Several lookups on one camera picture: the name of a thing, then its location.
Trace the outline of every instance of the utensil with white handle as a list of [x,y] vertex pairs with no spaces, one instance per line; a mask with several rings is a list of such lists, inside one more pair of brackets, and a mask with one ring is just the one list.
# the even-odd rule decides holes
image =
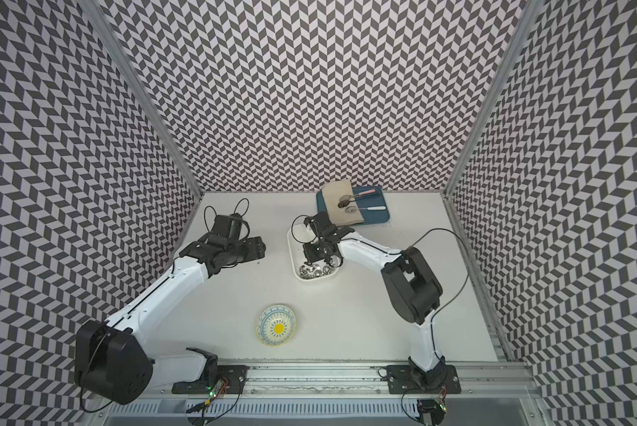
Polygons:
[[344,211],[346,211],[347,213],[356,213],[359,210],[386,210],[387,206],[375,206],[375,207],[356,207],[356,206],[349,206],[346,209],[344,209]]

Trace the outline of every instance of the white tray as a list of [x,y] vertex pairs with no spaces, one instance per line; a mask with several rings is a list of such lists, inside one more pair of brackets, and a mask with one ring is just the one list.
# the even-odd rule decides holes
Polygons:
[[[310,235],[307,234],[307,226],[304,224],[295,225],[292,229],[288,230],[288,248],[290,249],[290,263],[292,264],[292,273],[294,273],[295,278],[297,278],[301,282],[305,282],[308,284],[316,284],[328,281],[335,277],[335,274],[338,273],[340,268],[333,268],[333,271],[325,275],[323,277],[304,279],[299,276],[299,267],[307,261],[306,256],[304,256],[304,248],[301,243],[295,241],[295,238],[292,238],[292,231],[295,231],[295,238],[299,241],[309,241],[311,238]],[[325,262],[318,262],[321,267],[325,265]]]

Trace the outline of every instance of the metal bracket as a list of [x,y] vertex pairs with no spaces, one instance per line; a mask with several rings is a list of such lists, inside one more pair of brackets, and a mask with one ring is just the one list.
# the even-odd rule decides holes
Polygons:
[[387,365],[384,368],[387,371],[387,385],[391,395],[401,395],[403,393],[411,393],[415,390],[416,394],[429,393],[438,394],[442,390],[442,385],[446,385],[447,394],[454,395],[461,393],[458,372],[452,365],[447,365],[447,372],[439,387],[434,389],[420,389],[411,376],[411,369],[408,365]]

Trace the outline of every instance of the blue tray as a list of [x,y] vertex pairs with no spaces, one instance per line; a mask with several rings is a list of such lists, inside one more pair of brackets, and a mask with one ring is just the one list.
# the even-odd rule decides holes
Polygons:
[[[359,193],[368,190],[375,190],[377,196],[364,197],[361,200],[357,200],[357,206],[359,207],[375,207],[375,206],[387,206],[382,195],[382,188],[379,186],[355,186],[352,188],[354,193]],[[323,192],[316,193],[316,207],[318,211],[325,211],[325,200],[323,200]],[[361,210],[361,216],[363,216],[363,223],[350,225],[373,225],[383,224],[389,221],[389,209],[386,210]]]

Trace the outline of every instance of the pink handle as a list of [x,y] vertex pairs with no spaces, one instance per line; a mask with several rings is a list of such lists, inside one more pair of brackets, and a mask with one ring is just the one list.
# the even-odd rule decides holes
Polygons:
[[364,191],[364,192],[359,192],[359,193],[357,193],[357,194],[356,194],[356,195],[354,195],[354,196],[355,196],[355,197],[359,197],[359,196],[365,195],[365,194],[367,194],[367,193],[374,193],[374,192],[375,192],[375,190],[368,190],[368,191]]

